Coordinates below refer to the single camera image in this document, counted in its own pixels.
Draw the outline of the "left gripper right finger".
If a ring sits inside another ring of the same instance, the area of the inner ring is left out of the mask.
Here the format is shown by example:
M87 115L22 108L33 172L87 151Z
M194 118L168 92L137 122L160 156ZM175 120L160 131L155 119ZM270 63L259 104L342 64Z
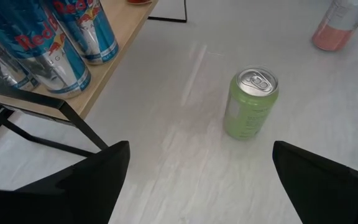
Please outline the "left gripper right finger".
M358 223L358 171L285 141L272 159L302 223Z

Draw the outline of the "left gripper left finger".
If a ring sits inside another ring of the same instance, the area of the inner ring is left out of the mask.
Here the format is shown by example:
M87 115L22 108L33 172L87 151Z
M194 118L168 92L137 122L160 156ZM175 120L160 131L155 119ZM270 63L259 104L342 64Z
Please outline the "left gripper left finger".
M0 223L108 223L130 161L128 141L16 190L0 190Z

